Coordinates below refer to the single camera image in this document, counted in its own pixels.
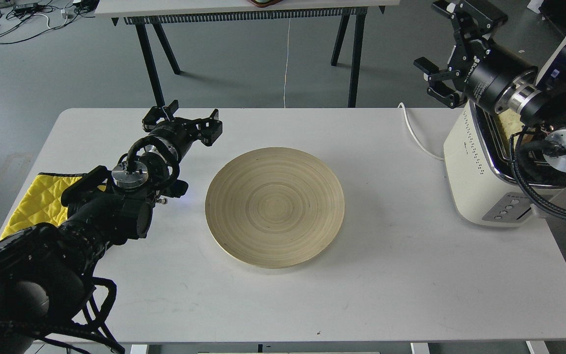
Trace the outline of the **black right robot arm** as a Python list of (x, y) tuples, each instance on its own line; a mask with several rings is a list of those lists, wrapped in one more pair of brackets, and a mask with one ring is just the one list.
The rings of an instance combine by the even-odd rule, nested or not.
[(458, 213), (483, 226), (518, 227), (539, 211), (566, 220), (566, 40), (543, 69), (493, 40), (508, 16), (487, 0), (437, 0), (454, 47), (445, 68), (414, 65), (427, 94), (462, 112), (443, 144)]

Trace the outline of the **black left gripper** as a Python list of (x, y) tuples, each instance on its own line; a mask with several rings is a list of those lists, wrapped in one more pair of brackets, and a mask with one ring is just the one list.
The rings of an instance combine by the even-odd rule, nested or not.
[(175, 118), (179, 101), (174, 99), (164, 107), (151, 107), (142, 119), (144, 131), (161, 141), (174, 157), (184, 157), (195, 141), (211, 147), (222, 135), (223, 123), (219, 110), (214, 109), (207, 118)]

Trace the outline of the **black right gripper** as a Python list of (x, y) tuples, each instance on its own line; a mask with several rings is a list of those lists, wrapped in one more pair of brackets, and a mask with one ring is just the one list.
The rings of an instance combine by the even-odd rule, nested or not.
[[(490, 39), (508, 21), (507, 14), (488, 0), (436, 0), (431, 6), (450, 20), (454, 47), (447, 69), (440, 69), (427, 58), (414, 60), (427, 82), (427, 94), (451, 109), (465, 104), (465, 96), (489, 114), (508, 109), (508, 99), (503, 98), (506, 90), (516, 78), (532, 83), (538, 67)], [(445, 84), (466, 72), (465, 96), (462, 90)]]

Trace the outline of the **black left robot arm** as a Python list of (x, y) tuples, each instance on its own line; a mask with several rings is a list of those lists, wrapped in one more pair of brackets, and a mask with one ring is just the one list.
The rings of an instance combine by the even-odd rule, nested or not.
[(223, 130), (217, 109), (186, 119), (174, 116), (178, 108), (150, 108), (146, 136), (112, 170), (97, 166), (64, 190), (62, 224), (36, 223), (0, 240), (0, 354), (23, 354), (36, 340), (85, 352), (51, 334), (125, 352), (106, 325), (117, 286), (94, 276), (97, 262), (112, 246), (146, 238), (155, 205), (187, 191), (179, 164), (192, 144), (209, 147)]

